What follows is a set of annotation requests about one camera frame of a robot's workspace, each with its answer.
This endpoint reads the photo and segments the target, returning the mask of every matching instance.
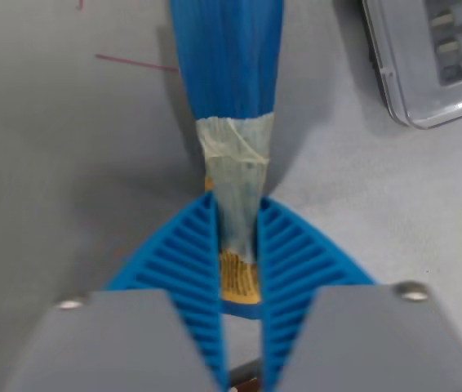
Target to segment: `metal screw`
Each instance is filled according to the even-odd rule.
[[[56,308],[60,310],[74,310],[82,308],[87,302],[86,295],[76,295],[67,297],[57,302]]]
[[[394,286],[394,292],[403,300],[410,302],[423,302],[429,298],[427,286],[420,282],[407,281]]]

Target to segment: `plastic container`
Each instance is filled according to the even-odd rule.
[[[462,0],[362,0],[391,116],[417,128],[462,117]]]

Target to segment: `paintbrush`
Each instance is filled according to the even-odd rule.
[[[180,74],[219,208],[220,249],[255,262],[283,0],[170,0]]]

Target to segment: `blue soft gripper pad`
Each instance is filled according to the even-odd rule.
[[[141,245],[106,287],[167,290],[218,385],[227,390],[215,201],[206,194]]]
[[[258,253],[262,390],[271,392],[317,289],[373,282],[330,239],[268,198],[258,215]]]

